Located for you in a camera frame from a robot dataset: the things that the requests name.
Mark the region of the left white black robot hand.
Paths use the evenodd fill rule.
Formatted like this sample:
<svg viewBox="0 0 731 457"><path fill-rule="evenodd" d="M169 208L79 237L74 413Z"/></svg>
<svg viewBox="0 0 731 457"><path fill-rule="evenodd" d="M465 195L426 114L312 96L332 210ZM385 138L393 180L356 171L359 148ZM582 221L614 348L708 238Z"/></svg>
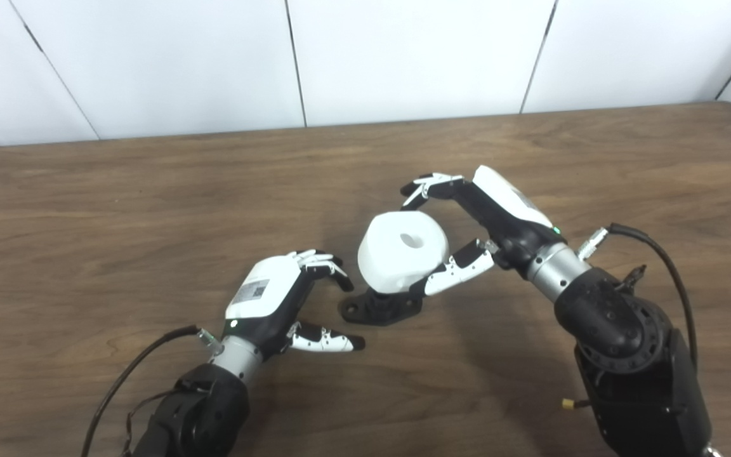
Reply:
<svg viewBox="0 0 731 457"><path fill-rule="evenodd" d="M228 304L221 338L250 343L264 361L288 349L334 353L365 349L362 336L299 321L308 295L322 279L333 280L346 293L354 289L343 261L331 253L308 249L264 258Z"/></svg>

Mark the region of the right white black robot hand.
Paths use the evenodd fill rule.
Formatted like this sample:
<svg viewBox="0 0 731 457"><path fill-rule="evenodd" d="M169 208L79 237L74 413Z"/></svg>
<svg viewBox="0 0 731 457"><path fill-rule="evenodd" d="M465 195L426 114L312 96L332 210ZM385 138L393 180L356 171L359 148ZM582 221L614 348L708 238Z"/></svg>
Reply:
<svg viewBox="0 0 731 457"><path fill-rule="evenodd" d="M418 210L430 199L453 200L488 233L476 239L409 287L410 299L421 299L452 288L492 269L525 274L544 247L564 243L559 230L536 205L496 170L476 168L473 179L429 173L400 189L406 197L401 211Z"/></svg>

